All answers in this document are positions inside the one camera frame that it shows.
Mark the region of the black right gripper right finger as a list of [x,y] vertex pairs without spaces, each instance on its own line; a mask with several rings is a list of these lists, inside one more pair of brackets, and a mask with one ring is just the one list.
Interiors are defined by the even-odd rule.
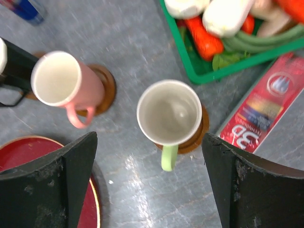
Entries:
[[206,133],[202,153],[224,228],[302,228],[304,172]]

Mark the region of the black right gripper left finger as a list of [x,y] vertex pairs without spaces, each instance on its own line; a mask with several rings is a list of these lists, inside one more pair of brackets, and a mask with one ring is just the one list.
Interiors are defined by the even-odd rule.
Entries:
[[62,148],[0,171],[3,228],[78,228],[97,149],[89,132]]

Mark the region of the pink mug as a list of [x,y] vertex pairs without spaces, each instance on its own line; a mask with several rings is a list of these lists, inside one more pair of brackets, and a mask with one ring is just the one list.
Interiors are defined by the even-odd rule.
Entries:
[[48,106],[64,108],[74,127],[79,129],[88,127],[92,120],[86,122],[86,117],[80,115],[75,119],[69,117],[67,112],[67,107],[80,87],[79,63],[83,62],[64,51],[48,52],[41,61],[34,83],[36,97]]

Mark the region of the light green mug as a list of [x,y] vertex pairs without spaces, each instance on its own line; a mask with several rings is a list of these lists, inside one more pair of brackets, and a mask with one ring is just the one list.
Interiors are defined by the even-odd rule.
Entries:
[[162,146],[164,171],[174,169],[179,145],[198,131],[202,114],[199,97],[184,82],[162,80],[143,92],[137,104],[137,122],[150,141]]

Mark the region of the black mug white inside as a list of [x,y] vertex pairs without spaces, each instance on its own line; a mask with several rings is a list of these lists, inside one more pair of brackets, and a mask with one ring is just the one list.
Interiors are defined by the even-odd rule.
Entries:
[[15,107],[32,92],[31,74],[37,62],[38,57],[0,38],[0,86],[21,92],[15,103],[1,103],[1,107]]

